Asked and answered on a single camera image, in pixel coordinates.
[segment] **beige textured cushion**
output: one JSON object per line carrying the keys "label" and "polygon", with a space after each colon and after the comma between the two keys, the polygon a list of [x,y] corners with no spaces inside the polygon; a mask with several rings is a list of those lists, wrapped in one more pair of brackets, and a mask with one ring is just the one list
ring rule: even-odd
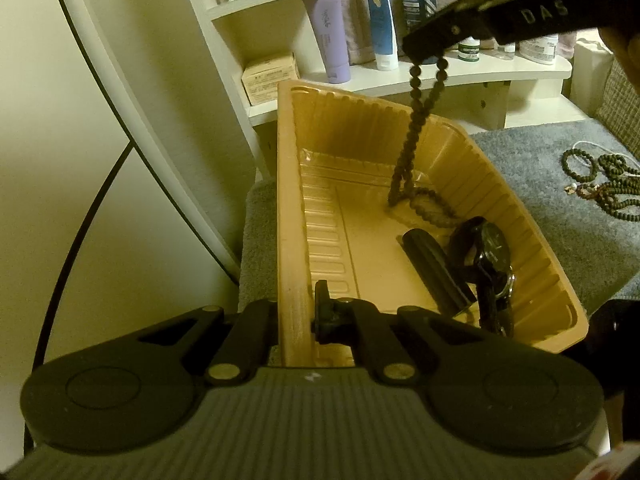
{"label": "beige textured cushion", "polygon": [[640,158],[640,97],[617,60],[604,85],[599,120],[626,148]]}

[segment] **screw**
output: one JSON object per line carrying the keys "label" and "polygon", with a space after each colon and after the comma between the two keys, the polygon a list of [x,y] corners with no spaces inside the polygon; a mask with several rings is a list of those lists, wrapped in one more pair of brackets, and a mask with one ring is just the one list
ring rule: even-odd
{"label": "screw", "polygon": [[240,375],[240,368],[231,363],[219,363],[209,368],[207,373],[212,379],[228,381],[229,379],[235,379]]}
{"label": "screw", "polygon": [[411,379],[415,375],[415,368],[406,363],[393,363],[385,366],[382,371],[388,379],[395,379],[398,381]]}

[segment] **white jar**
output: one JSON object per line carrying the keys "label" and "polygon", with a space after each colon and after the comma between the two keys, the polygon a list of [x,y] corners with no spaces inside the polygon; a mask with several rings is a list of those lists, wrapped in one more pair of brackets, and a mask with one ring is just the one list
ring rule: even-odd
{"label": "white jar", "polygon": [[458,57],[462,61],[478,61],[480,59],[480,40],[469,37],[458,43]]}
{"label": "white jar", "polygon": [[520,54],[522,57],[544,65],[553,65],[555,63],[556,48],[558,48],[557,34],[520,42]]}

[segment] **ribbed gray surface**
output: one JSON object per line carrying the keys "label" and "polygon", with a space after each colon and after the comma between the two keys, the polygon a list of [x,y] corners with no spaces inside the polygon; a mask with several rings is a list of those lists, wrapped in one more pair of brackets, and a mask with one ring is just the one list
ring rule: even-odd
{"label": "ribbed gray surface", "polygon": [[249,384],[211,390],[180,430],[112,457],[40,446],[11,480],[567,480],[592,460],[577,448],[499,456],[441,428],[411,391],[365,370],[262,368]]}

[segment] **blue tube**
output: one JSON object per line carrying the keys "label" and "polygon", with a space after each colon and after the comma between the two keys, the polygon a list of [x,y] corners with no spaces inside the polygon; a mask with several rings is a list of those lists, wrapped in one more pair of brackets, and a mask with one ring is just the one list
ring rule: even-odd
{"label": "blue tube", "polygon": [[389,0],[367,0],[373,52],[378,70],[398,68],[398,45]]}

